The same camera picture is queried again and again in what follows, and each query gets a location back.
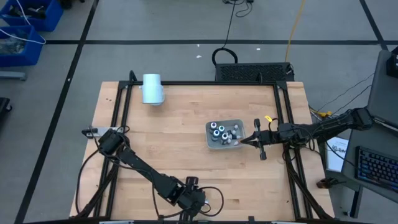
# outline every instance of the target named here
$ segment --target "wooden table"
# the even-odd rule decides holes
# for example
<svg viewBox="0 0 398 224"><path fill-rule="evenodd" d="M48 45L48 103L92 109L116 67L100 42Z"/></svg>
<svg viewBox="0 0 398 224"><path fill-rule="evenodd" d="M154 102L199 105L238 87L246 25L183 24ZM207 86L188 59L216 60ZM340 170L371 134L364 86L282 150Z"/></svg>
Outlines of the wooden table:
<svg viewBox="0 0 398 224"><path fill-rule="evenodd" d="M117 86L117 82L102 84L93 126L109 126ZM254 131L255 118L260 119L264 129L268 124L265 115L277 117L272 87L174 85L164 88L166 100L161 106L142 104L141 90L138 86L132 88L127 117L131 130L126 136L137 155L160 173L173 175L182 182L186 176L197 176L201 187L221 189L225 197L224 209L212 220L247 220L248 216L254 216L256 220L294 220L281 144L267 146L267 160L260 161L258 149L251 146L233 151L211 151L206 146L204 134L206 122L223 119L243 120L247 136ZM303 83L290 82L288 88L295 122L311 123ZM281 91L280 96L284 120L287 121ZM88 140L84 160L95 149L93 140ZM302 149L301 153L309 191L334 217L329 191L316 186L316 182L325 177L320 156L308 149ZM81 208L97 189L103 159L102 155L95 155L83 171L79 194ZM297 193L301 214L305 216L298 188ZM211 212L216 212L221 204L220 195L215 190L207 190L206 196ZM107 199L108 193L105 193L101 214L104 214ZM180 210L158 195L157 204L163 215ZM72 206L71 215L75 214ZM202 215L197 218L210 219ZM151 184L137 172L119 170L112 219L157 219Z"/></svg>

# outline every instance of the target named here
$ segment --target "white paper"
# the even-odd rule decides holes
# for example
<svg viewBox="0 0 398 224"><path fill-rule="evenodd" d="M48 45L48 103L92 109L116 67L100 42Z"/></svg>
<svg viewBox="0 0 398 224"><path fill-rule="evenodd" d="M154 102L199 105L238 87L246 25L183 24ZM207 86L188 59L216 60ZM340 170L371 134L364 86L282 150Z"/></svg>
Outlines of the white paper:
<svg viewBox="0 0 398 224"><path fill-rule="evenodd" d="M346 151L348 146L348 140L334 137L329 139L329 146L342 158L346 157ZM331 149L326 145L326 169L341 172L343 168L344 160L338 157Z"/></svg>

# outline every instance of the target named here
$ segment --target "blue storage crate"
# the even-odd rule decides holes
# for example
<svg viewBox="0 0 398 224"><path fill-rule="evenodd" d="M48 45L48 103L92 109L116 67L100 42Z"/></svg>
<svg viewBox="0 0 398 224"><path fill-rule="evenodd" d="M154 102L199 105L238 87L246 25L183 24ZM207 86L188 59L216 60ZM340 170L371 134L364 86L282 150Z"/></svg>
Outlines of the blue storage crate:
<svg viewBox="0 0 398 224"><path fill-rule="evenodd" d="M45 12L45 19L29 18L28 21L32 26L35 27L36 31L53 31L60 20L63 9L61 8L58 0L19 0L22 6L32 3L32 4L43 4L47 6ZM24 26L28 25L25 18L23 17L11 17L7 16L10 11L11 6L19 7L16 0L8 0L6 5L0 11L0 18L4 19L10 26Z"/></svg>
<svg viewBox="0 0 398 224"><path fill-rule="evenodd" d="M11 35L18 34L22 31L28 34L27 39L29 40L35 40L38 42L44 41L32 26L0 27L0 29ZM0 39L5 38L12 37L0 32ZM25 42L24 50L19 54L0 54L0 67L35 65L39 59L42 47L42 44Z"/></svg>

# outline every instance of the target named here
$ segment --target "concrete floor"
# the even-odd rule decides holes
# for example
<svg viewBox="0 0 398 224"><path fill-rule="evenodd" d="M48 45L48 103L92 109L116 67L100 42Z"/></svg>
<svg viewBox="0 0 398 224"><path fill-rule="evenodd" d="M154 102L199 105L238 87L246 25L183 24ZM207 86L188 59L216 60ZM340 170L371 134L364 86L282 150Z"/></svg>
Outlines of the concrete floor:
<svg viewBox="0 0 398 224"><path fill-rule="evenodd" d="M366 1L384 40L398 40L395 0ZM36 66L0 68L23 71L25 82L0 80L0 96L12 100L14 110L0 132L0 219L12 223L44 143L55 107L75 55L93 0L65 11L56 30L42 33L47 40L75 40L43 47ZM252 13L233 18L232 40L286 40L300 1L256 1ZM236 6L237 10L244 5ZM93 119L100 84L127 79L133 69L160 73L164 80L214 80L211 54L223 40L232 5L219 1L99 0L87 40L199 40L195 44L84 45L55 129L37 188L25 222L67 218L86 139L80 134ZM377 40L359 1L307 0L294 35L295 40ZM304 82L310 105L318 109L327 101L374 72L380 45L292 45L289 60L295 79ZM231 44L239 62L282 62L285 45ZM218 62L230 63L228 55ZM337 110L361 92L371 79L358 85L324 110ZM365 92L345 109L364 106ZM335 214L343 220L353 192L344 187L330 190ZM397 223L398 205L368 190L356 222Z"/></svg>

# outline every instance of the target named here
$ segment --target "yellow tag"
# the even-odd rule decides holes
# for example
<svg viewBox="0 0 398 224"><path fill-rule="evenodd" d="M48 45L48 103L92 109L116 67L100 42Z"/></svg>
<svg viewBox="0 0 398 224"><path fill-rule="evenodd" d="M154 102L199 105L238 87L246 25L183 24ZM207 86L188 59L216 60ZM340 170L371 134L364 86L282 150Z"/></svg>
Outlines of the yellow tag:
<svg viewBox="0 0 398 224"><path fill-rule="evenodd" d="M270 116L265 116L265 119L267 119L269 122L272 122L272 118Z"/></svg>

